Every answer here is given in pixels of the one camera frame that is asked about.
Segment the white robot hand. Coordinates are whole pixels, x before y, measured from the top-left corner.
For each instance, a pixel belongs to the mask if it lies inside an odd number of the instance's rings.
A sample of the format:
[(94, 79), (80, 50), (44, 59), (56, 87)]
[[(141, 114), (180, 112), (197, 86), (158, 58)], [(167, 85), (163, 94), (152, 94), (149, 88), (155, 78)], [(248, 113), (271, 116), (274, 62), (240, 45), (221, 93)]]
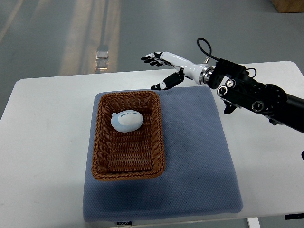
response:
[(160, 83), (151, 86), (151, 90), (169, 90), (182, 83), (184, 76), (194, 80), (198, 85), (207, 84), (210, 75), (213, 73), (213, 67), (206, 63), (194, 64), (170, 52), (152, 52), (143, 56), (141, 60), (144, 60), (144, 63), (150, 63), (150, 65), (156, 65), (157, 67), (170, 64), (178, 70), (178, 72), (169, 75)]

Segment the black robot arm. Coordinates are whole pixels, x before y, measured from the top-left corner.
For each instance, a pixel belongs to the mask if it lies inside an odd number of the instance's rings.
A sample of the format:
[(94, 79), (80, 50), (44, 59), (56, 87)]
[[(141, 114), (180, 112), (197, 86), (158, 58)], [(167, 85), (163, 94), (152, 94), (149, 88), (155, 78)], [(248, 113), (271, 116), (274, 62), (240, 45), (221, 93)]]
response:
[(216, 60), (215, 66), (194, 64), (170, 52), (153, 52), (141, 58), (152, 66), (171, 66), (176, 72), (152, 90), (169, 90), (185, 78), (194, 80), (198, 85), (207, 85), (217, 91), (217, 95), (226, 106), (224, 114), (230, 114), (236, 108), (245, 108), (265, 116), (272, 125), (286, 125), (299, 132), (304, 131), (304, 101), (287, 94), (273, 84), (263, 84), (249, 75), (249, 69), (242, 65), (224, 60)]

